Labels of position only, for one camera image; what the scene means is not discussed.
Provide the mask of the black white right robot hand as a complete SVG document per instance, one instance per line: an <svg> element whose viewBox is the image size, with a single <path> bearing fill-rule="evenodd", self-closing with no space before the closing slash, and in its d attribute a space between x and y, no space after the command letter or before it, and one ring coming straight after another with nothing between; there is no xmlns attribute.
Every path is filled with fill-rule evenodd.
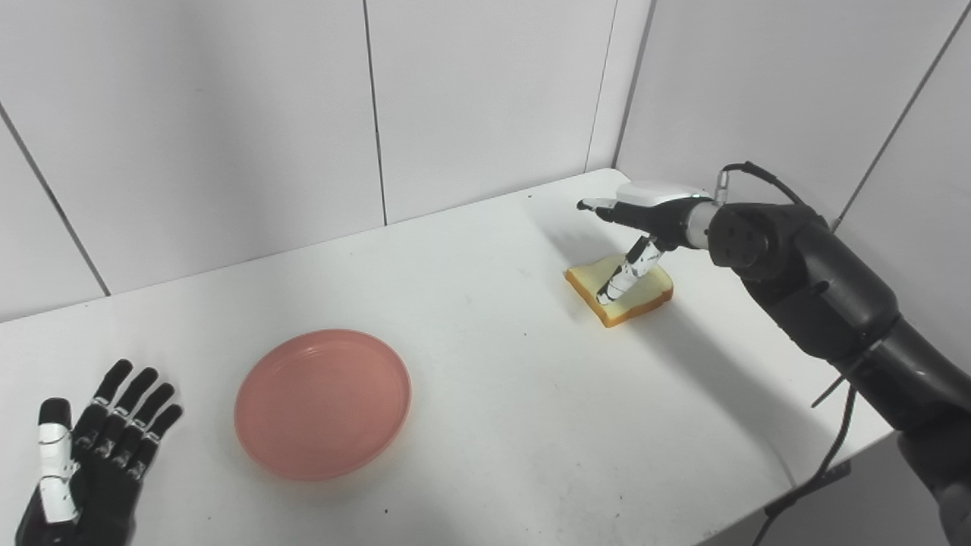
<svg viewBox="0 0 971 546"><path fill-rule="evenodd" d="M607 306L621 298L665 253L680 246L707 249L709 225L718 208L707 191L663 182L646 187L621 184L615 198L580 200L580 211L591 211L600 220L643 233L596 291L596 302Z"/></svg>

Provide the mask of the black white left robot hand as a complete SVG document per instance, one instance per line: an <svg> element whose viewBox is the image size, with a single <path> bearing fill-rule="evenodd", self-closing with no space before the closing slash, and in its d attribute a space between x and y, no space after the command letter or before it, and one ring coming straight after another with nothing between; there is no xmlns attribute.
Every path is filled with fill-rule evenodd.
<svg viewBox="0 0 971 546"><path fill-rule="evenodd" d="M127 359L105 373L74 419L71 405L39 405L39 478L14 535L17 545L128 545L143 480L163 436L183 415L173 384Z"/></svg>

